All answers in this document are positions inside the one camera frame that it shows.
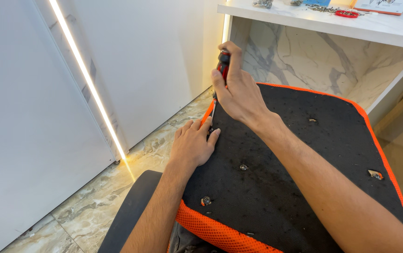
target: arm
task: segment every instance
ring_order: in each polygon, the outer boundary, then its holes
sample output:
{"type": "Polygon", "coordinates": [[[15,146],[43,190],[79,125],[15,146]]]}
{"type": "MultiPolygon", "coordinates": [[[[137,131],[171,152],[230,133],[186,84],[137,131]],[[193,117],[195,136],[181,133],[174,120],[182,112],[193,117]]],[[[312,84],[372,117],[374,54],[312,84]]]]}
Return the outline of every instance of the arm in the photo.
{"type": "Polygon", "coordinates": [[[298,139],[278,114],[270,112],[256,82],[241,70],[241,50],[230,41],[219,46],[223,48],[232,54],[228,88],[217,70],[211,74],[219,102],[277,156],[342,250],[403,252],[403,224],[298,139]]]}
{"type": "Polygon", "coordinates": [[[176,130],[169,163],[121,253],[166,252],[187,181],[214,152],[220,129],[206,141],[210,125],[208,117],[201,127],[200,119],[189,120],[176,130]]]}

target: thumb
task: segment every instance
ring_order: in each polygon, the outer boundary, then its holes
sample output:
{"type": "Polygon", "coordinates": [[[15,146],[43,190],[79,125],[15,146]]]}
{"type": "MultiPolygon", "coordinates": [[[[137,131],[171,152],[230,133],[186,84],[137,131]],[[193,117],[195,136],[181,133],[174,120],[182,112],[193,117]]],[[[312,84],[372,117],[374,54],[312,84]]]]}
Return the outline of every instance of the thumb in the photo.
{"type": "Polygon", "coordinates": [[[209,135],[208,138],[208,145],[214,147],[219,138],[219,134],[220,134],[220,128],[217,128],[216,130],[212,131],[212,133],[209,135]]]}
{"type": "Polygon", "coordinates": [[[221,72],[217,69],[213,69],[211,71],[211,80],[217,95],[222,96],[227,88],[225,87],[225,80],[223,79],[221,72]]]}

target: screwdriver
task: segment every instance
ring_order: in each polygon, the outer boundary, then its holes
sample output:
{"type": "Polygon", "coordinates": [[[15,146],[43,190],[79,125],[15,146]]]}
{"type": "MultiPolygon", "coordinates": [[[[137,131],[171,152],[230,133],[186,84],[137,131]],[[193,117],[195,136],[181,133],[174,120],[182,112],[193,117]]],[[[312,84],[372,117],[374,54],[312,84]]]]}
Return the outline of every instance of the screwdriver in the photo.
{"type": "MultiPolygon", "coordinates": [[[[222,77],[225,80],[225,85],[227,85],[227,74],[229,69],[230,58],[231,58],[230,52],[228,52],[228,50],[226,49],[222,49],[219,55],[219,64],[217,64],[217,70],[221,72],[222,77]]],[[[211,117],[212,119],[214,119],[214,111],[216,110],[216,104],[217,104],[217,93],[215,91],[212,97],[214,100],[214,106],[212,108],[211,117]]]]}

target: red and black screwdriver handle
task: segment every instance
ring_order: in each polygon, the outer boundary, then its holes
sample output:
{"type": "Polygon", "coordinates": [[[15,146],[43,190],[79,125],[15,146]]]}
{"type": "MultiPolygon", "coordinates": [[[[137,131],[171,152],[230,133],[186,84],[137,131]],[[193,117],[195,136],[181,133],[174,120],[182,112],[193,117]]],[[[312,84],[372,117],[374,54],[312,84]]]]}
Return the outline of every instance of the red and black screwdriver handle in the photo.
{"type": "MultiPolygon", "coordinates": [[[[225,84],[227,84],[227,74],[229,69],[229,61],[231,59],[231,54],[226,49],[222,49],[219,55],[219,64],[217,64],[217,70],[221,72],[225,84]]],[[[217,101],[217,94],[214,91],[213,98],[217,101]]]]}

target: white marble desk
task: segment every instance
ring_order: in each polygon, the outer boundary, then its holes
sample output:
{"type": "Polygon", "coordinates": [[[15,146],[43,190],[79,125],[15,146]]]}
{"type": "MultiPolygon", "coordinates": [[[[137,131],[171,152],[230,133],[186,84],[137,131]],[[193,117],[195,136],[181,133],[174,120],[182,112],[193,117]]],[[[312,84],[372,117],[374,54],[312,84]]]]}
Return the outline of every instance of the white marble desk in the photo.
{"type": "Polygon", "coordinates": [[[230,0],[218,12],[231,15],[228,39],[242,48],[243,69],[257,82],[356,101],[372,124],[395,106],[403,91],[403,14],[348,19],[304,4],[274,0],[260,9],[251,2],[230,0]]]}

